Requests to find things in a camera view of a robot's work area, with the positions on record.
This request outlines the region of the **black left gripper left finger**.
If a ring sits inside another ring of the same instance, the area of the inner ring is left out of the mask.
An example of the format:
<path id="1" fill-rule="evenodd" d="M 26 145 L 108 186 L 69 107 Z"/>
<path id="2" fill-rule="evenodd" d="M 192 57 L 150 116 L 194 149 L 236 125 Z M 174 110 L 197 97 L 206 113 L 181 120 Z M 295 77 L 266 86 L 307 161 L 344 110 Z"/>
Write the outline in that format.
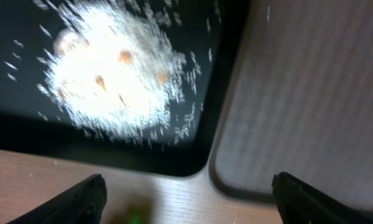
<path id="1" fill-rule="evenodd" d="M 9 224 L 99 224 L 107 195 L 104 178 L 93 174 Z"/>

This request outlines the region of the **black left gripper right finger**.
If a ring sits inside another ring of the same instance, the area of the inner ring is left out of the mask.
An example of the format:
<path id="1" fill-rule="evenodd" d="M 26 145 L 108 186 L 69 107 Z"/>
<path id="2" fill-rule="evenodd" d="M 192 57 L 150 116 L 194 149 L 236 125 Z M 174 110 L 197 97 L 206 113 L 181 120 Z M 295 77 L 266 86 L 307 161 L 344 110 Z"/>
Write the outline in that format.
<path id="1" fill-rule="evenodd" d="M 274 175 L 272 195 L 283 224 L 373 224 L 373 218 L 287 172 Z"/>

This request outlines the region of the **pile of rice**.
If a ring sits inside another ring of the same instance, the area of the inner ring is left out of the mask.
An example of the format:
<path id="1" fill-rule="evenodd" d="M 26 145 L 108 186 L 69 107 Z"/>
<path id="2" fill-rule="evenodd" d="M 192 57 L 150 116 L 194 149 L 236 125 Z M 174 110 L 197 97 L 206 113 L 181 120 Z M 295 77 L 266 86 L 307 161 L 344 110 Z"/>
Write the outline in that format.
<path id="1" fill-rule="evenodd" d="M 218 1 L 0 1 L 0 111 L 189 143 L 221 23 Z"/>

